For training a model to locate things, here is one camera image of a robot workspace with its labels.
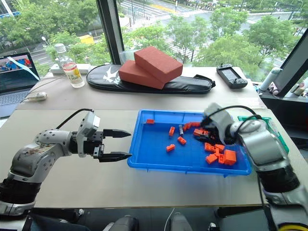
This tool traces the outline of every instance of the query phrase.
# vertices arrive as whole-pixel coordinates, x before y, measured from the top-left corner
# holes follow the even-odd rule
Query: desk
[[[240,68],[235,67],[235,70],[245,78]],[[47,93],[46,101],[23,102],[17,109],[204,110],[211,102],[217,102],[222,107],[240,104],[253,109],[266,108],[250,80],[245,88],[232,90],[216,73],[215,67],[185,67],[182,73],[187,77],[193,77],[196,74],[209,77],[216,82],[216,86],[203,95],[145,94],[103,91],[94,89],[88,84],[75,89],[64,77],[38,89],[37,92]]]
[[[41,130],[54,128],[74,110],[16,110],[0,128],[0,179],[7,176],[17,150],[32,142]],[[241,109],[231,114],[250,115]],[[291,163],[299,180],[308,188],[308,165],[290,137],[269,109],[257,109],[272,117],[290,149]],[[124,129],[133,133],[138,110],[95,110],[101,117],[99,130]],[[63,126],[75,131],[84,114]],[[128,151],[131,137],[104,140],[105,151]],[[234,206],[258,205],[257,176],[218,175],[137,170],[126,161],[99,163],[78,155],[60,158],[43,182],[36,207],[100,208],[157,206]]]

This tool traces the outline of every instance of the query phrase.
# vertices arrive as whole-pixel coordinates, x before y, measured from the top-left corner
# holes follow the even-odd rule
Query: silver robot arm
[[[124,152],[104,154],[102,144],[106,136],[122,138],[128,132],[115,129],[97,131],[100,118],[88,112],[78,132],[51,129],[40,132],[31,144],[14,156],[8,177],[0,183],[0,216],[21,216],[34,207],[42,182],[56,160],[62,156],[87,154],[100,162],[123,160],[131,156]]]
[[[223,144],[244,146],[270,205],[266,215],[271,225],[276,229],[287,225],[307,228],[308,193],[293,172],[280,140],[262,119],[235,122],[225,110],[208,117],[219,109],[216,103],[211,104],[205,110],[201,125],[216,132]]]

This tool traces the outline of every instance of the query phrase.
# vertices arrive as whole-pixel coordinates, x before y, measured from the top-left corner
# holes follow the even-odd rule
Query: laptop screen
[[[10,57],[29,67],[38,76],[29,53],[10,55]],[[37,82],[38,80],[30,72],[10,61],[7,56],[0,58],[0,93],[29,89]]]

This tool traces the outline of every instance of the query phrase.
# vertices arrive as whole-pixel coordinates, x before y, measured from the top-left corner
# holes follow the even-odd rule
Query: black bag
[[[196,75],[193,78],[179,76],[159,90],[122,81],[118,74],[120,67],[121,65],[98,66],[87,74],[87,82],[91,87],[102,90],[157,94],[205,94],[215,87],[215,82],[211,79]]]

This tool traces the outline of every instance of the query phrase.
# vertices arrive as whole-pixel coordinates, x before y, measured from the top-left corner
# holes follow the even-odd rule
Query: blue tray
[[[194,138],[190,128],[184,132],[185,145],[181,145],[179,124],[198,122],[203,113],[140,110],[131,142],[128,165],[134,168],[147,170],[179,171],[185,173],[214,173],[228,175],[249,175],[251,166],[244,148],[239,145],[227,146],[227,149],[236,151],[237,162],[233,166],[219,164],[218,161],[209,165],[205,157],[210,153],[204,150],[204,143]],[[154,124],[146,124],[147,119],[154,119]],[[169,137],[170,127],[175,127],[173,137]],[[171,152],[166,147],[175,144]]]

